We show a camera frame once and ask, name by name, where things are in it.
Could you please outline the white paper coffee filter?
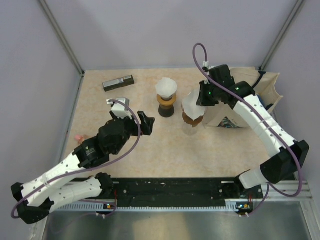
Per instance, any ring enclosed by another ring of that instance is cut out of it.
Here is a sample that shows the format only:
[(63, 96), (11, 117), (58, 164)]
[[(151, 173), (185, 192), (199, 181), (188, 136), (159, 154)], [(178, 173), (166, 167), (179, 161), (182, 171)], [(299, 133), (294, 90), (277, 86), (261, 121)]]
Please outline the white paper coffee filter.
[(197, 105), (199, 95), (200, 88), (197, 87), (193, 89), (182, 101), (184, 113), (192, 120), (203, 117), (207, 111), (207, 107)]
[(177, 92), (177, 89), (177, 83), (169, 77), (163, 77), (155, 85), (156, 93), (164, 99), (171, 98)]

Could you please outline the pink glass dripper cone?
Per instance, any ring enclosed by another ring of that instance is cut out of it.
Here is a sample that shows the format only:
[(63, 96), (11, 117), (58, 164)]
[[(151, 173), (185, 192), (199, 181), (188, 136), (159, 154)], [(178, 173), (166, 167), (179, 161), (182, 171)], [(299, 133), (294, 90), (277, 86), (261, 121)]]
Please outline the pink glass dripper cone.
[(204, 116), (207, 111), (207, 107), (197, 105), (196, 101), (183, 101), (182, 108), (183, 112), (192, 120)]

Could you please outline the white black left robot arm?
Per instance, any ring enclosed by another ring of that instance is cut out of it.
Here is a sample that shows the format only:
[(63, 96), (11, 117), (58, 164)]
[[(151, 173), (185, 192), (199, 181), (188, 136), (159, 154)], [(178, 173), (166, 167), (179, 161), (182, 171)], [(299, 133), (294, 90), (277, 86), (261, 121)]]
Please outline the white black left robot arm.
[(143, 111), (135, 114), (129, 107), (129, 99), (120, 97), (108, 99), (111, 106), (111, 120), (99, 128), (96, 136), (85, 139), (58, 165), (27, 183), (15, 183), (11, 192), (16, 205), (11, 211), (13, 219), (34, 224), (45, 219), (55, 210), (85, 199), (103, 200), (114, 191), (110, 175), (100, 172), (83, 181), (73, 183), (84, 174), (114, 164), (128, 156), (133, 146), (122, 156), (110, 161), (111, 155), (118, 155), (131, 137), (150, 136), (155, 123)]

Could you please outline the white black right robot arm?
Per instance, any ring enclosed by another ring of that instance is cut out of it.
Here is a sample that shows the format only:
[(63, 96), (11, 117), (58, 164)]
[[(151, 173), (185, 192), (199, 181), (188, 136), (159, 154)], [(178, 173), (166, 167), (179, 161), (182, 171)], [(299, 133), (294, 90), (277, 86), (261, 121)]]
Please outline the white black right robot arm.
[(201, 107), (218, 103), (228, 105), (243, 118), (264, 144), (269, 160), (255, 169), (237, 176), (233, 192), (245, 198), (252, 188), (261, 184), (277, 184), (295, 172), (301, 173), (310, 146), (305, 140), (297, 141), (288, 134), (267, 112), (257, 93), (245, 81), (236, 83), (227, 65), (214, 68), (201, 67), (206, 80), (199, 83)]

